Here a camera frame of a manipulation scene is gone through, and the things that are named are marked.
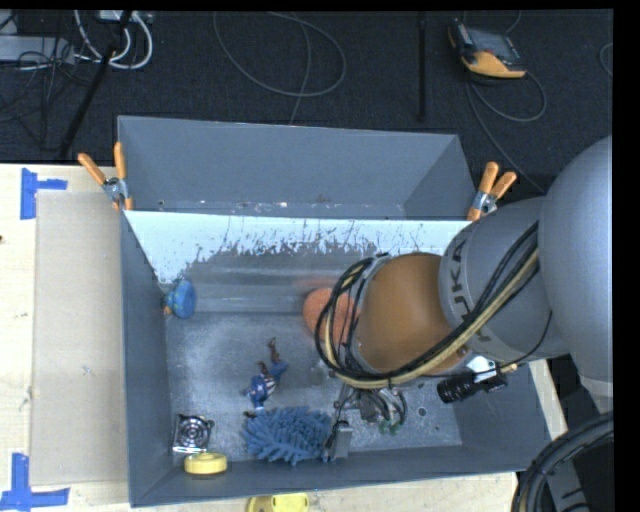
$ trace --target blue ball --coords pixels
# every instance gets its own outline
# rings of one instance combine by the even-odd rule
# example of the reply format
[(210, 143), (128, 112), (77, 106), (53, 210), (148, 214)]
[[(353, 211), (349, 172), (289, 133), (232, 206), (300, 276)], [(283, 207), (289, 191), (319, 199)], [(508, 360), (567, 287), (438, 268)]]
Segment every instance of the blue ball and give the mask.
[(196, 291), (190, 281), (182, 279), (170, 291), (165, 303), (178, 318), (189, 318), (196, 310)]

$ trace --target black floor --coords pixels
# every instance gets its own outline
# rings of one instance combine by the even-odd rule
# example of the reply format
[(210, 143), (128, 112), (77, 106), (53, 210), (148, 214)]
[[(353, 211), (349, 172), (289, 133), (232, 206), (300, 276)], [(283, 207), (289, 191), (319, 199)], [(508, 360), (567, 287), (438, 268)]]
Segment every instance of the black floor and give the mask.
[[(73, 11), (13, 12), (19, 34), (59, 36), (76, 52), (83, 48)], [(94, 14), (79, 12), (100, 53), (117, 25)], [(528, 75), (498, 84), (471, 81), (447, 39), (454, 18), (497, 34), (508, 31)], [(99, 64), (30, 71), (27, 55), (19, 65), (0, 64), (0, 162), (73, 162), (87, 152), (111, 165), (122, 114), (455, 133), (476, 184), (489, 160), (518, 172), (506, 203), (544, 194), (573, 158), (613, 129), (612, 9), (155, 11), (149, 27), (149, 63), (137, 70), (108, 68), (64, 154), (65, 136)], [(130, 24), (130, 31), (132, 50), (123, 64), (149, 50), (141, 26)], [(570, 358), (550, 366), (569, 425), (593, 414)]]

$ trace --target beige cable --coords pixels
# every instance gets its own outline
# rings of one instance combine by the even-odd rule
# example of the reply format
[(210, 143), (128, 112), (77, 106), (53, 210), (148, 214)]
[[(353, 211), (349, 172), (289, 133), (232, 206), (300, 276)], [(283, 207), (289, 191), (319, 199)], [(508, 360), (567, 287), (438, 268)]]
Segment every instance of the beige cable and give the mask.
[[(417, 368), (404, 373), (402, 375), (398, 375), (396, 377), (391, 377), (389, 379), (376, 379), (376, 380), (359, 380), (357, 378), (348, 377), (346, 375), (340, 374), (340, 372), (336, 371), (336, 375), (340, 377), (345, 383), (350, 386), (358, 389), (380, 389), (390, 385), (398, 385), (403, 384), (405, 382), (409, 382), (417, 377), (422, 376), (429, 370), (436, 368), (442, 361), (451, 356), (456, 350), (461, 348), (469, 339), (484, 325), (489, 319), (500, 309), (500, 307), (507, 301), (507, 299), (511, 296), (516, 286), (524, 279), (524, 277), (533, 269), (538, 261), (538, 249), (536, 248), (531, 256), (527, 259), (522, 268), (516, 273), (516, 275), (509, 281), (509, 283), (505, 286), (505, 288), (493, 299), (487, 307), (478, 315), (478, 317), (471, 322), (469, 327), (467, 327), (460, 335), (453, 341), (451, 344), (436, 354), (434, 357), (418, 366)], [(337, 361), (333, 357), (333, 351), (331, 350), (331, 324), (332, 324), (332, 311), (333, 308), (330, 307), (327, 314), (327, 321), (325, 322), (325, 352), (329, 361), (334, 365), (338, 366)]]

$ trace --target metal clamp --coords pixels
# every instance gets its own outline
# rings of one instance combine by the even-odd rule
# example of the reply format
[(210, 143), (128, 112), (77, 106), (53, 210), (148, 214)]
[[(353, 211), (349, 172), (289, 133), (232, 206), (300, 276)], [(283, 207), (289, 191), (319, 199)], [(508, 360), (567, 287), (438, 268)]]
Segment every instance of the metal clamp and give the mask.
[(122, 144), (120, 142), (116, 142), (114, 145), (113, 156), (118, 176), (109, 179), (107, 179), (87, 153), (79, 153), (78, 162), (89, 172), (95, 182), (102, 187), (104, 193), (112, 201), (115, 210), (119, 210), (121, 205), (125, 210), (133, 210), (133, 198), (129, 193), (129, 187), (125, 181), (127, 168), (124, 162)]
[(478, 186), (478, 192), (473, 198), (473, 202), (467, 213), (467, 220), (472, 222), (476, 221), (480, 217), (496, 210), (498, 199), (500, 199), (518, 179), (518, 175), (515, 172), (507, 171), (496, 181), (499, 170), (500, 167), (496, 162), (487, 162), (482, 180)]

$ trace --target orange ball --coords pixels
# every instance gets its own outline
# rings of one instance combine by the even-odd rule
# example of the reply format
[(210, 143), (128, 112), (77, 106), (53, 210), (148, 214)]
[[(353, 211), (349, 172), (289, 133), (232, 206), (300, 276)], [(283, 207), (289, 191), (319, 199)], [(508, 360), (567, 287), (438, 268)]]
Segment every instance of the orange ball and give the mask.
[[(316, 332), (316, 325), (320, 318), (320, 313), (329, 302), (331, 288), (318, 288), (307, 295), (302, 306), (302, 317), (304, 323), (312, 334)], [(341, 295), (336, 303), (333, 321), (333, 341), (334, 343), (346, 343), (348, 334), (348, 323), (353, 313), (355, 303), (348, 295)], [(322, 322), (321, 334), (324, 335), (325, 321)]]

